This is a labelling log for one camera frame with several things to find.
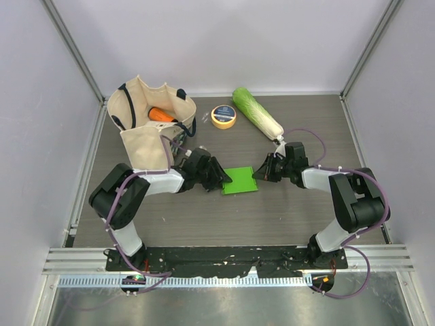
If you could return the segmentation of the green paper box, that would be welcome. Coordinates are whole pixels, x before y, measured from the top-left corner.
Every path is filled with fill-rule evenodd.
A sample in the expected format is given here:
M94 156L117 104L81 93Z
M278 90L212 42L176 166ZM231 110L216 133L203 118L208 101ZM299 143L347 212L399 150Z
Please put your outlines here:
M254 171L251 166L226 168L224 172L232 179L225 182L222 190L223 195L235 195L247 192L256 192L258 186L252 177Z

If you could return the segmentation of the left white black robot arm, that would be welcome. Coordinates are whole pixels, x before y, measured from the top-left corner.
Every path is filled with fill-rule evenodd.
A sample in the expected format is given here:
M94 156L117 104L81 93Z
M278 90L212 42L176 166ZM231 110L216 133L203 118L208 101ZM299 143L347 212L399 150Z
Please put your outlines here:
M91 193L88 203L104 221L122 264L131 271L144 270L146 246L133 219L145 197L183 193L196 184L210 192L231 182L217 158L198 147L167 170L134 170L117 164Z

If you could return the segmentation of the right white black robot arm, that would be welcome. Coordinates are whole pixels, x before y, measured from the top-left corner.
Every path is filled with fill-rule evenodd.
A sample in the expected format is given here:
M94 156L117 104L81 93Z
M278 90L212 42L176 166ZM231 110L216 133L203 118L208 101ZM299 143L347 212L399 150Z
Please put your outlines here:
M301 142L283 143L268 153L252 177L273 183L288 178L299 188L331 195L335 218L307 245L305 261L314 268L323 268L347 243L381 226L391 215L387 196L371 169L312 166Z

